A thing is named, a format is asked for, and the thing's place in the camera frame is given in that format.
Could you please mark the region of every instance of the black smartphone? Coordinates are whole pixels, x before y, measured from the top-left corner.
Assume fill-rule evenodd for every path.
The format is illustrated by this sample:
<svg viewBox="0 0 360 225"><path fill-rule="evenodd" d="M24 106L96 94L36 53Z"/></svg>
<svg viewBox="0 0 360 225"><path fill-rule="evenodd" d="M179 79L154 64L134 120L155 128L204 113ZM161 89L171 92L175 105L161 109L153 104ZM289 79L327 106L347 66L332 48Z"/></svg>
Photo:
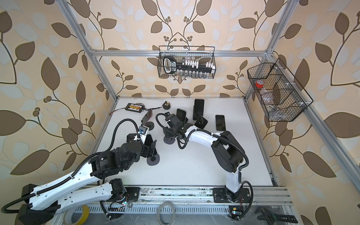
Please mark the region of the black smartphone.
<svg viewBox="0 0 360 225"><path fill-rule="evenodd" d="M141 125L142 126L145 125L152 116L153 116L153 109L149 109L149 111L141 119Z"/></svg>
<svg viewBox="0 0 360 225"><path fill-rule="evenodd" d="M200 129L204 129L204 127L207 125L207 120L204 117L199 116L194 125Z"/></svg>
<svg viewBox="0 0 360 225"><path fill-rule="evenodd" d="M186 111L182 110L182 109L177 109L176 110L176 117L182 121L183 123L185 123L185 119L186 119Z"/></svg>
<svg viewBox="0 0 360 225"><path fill-rule="evenodd" d="M195 99L193 120L195 121L198 120L199 116L203 116L203 114L204 114L204 100Z"/></svg>
<svg viewBox="0 0 360 225"><path fill-rule="evenodd" d="M226 130L224 115L216 115L215 121L216 121L216 130L217 131L225 131Z"/></svg>

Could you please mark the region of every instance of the white tabletop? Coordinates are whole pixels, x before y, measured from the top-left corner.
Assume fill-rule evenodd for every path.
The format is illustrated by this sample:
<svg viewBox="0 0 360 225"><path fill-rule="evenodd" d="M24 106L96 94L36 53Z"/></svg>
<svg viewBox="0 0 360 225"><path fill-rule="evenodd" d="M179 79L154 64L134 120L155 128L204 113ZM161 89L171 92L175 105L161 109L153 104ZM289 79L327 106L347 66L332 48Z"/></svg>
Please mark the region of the white tabletop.
<svg viewBox="0 0 360 225"><path fill-rule="evenodd" d="M149 131L153 140L157 139L156 150L160 155L160 162L149 166L146 158L141 157L128 170L117 175L107 177L109 181L122 178L125 185L186 185L186 186L216 186L225 185L225 170L218 164L211 148L199 143L189 142L185 149L179 149L177 143L165 144L164 133L157 124L155 115L170 112L176 114L178 108L187 112L189 123L194 123L193 98L120 98L116 109L126 107L128 103L143 103L146 108L157 108L168 101L169 110L155 109L150 119L155 124ZM124 109L113 113L109 125L100 142L98 152L106 150L110 143L115 126L125 118L133 119L138 126L146 114L130 112ZM249 181L253 186L272 186L268 169L262 157L254 130L247 114L244 102L238 98L206 98L204 104L204 118L208 124L204 128L210 132L216 131L215 115L224 115L226 130L232 133L243 147L249 158L249 166L242 171L242 180ZM164 116L159 116L159 121L166 125ZM131 122L124 122L117 130L113 148L120 147L126 142L126 136L135 133Z"/></svg>

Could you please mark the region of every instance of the black wire mesh basket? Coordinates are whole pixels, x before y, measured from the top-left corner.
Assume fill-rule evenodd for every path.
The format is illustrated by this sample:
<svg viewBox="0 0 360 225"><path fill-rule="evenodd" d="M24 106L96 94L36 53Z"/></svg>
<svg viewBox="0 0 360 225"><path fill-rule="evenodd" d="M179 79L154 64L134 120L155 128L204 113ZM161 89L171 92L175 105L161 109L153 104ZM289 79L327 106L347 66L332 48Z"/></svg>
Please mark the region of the black wire mesh basket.
<svg viewBox="0 0 360 225"><path fill-rule="evenodd" d="M210 46L159 46L159 77L213 79L214 51Z"/></svg>
<svg viewBox="0 0 360 225"><path fill-rule="evenodd" d="M281 70L286 69L283 66L284 63L278 59L275 63L261 63L247 70L251 86L269 122L291 122L313 102L291 71L294 80L286 78ZM301 97L296 90L306 94L308 99Z"/></svg>

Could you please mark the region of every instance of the smartphone screen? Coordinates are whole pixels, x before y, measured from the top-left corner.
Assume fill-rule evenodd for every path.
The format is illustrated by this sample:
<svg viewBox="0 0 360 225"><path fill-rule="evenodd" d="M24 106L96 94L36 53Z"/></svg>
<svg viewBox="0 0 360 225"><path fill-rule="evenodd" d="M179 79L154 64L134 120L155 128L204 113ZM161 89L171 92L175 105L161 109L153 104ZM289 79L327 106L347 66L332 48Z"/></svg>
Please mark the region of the smartphone screen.
<svg viewBox="0 0 360 225"><path fill-rule="evenodd" d="M198 120L195 122L194 125L200 129L204 129L204 127L207 125L207 120L204 117L199 116Z"/></svg>
<svg viewBox="0 0 360 225"><path fill-rule="evenodd" d="M204 100L195 99L193 120L198 120L199 116L202 116L203 113L204 113Z"/></svg>
<svg viewBox="0 0 360 225"><path fill-rule="evenodd" d="M144 115L144 117L141 120L141 125L145 125L149 119L152 117L153 115L153 109L149 109L149 111Z"/></svg>
<svg viewBox="0 0 360 225"><path fill-rule="evenodd" d="M186 111L182 110L182 109L177 109L176 111L176 117L182 121L183 123L185 123L185 118L186 118Z"/></svg>
<svg viewBox="0 0 360 225"><path fill-rule="evenodd" d="M216 130L217 131L225 131L226 130L224 115L216 115L215 121L216 121Z"/></svg>

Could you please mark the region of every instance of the masking tape roll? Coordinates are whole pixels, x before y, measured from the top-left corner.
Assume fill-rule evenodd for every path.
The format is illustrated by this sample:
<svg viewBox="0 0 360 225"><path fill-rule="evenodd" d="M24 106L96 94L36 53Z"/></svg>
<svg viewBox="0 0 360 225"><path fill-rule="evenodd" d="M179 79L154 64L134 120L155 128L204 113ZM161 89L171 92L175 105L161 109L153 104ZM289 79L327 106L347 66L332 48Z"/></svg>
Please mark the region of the masking tape roll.
<svg viewBox="0 0 360 225"><path fill-rule="evenodd" d="M89 217L89 213L90 213L89 206L82 205L81 207L82 207L82 214L81 214L79 220L76 221L75 223L72 223L71 217L72 217L72 214L75 212L75 210L78 207L71 208L65 213L65 216L64 216L64 224L65 225L81 225L87 220L87 218Z"/></svg>

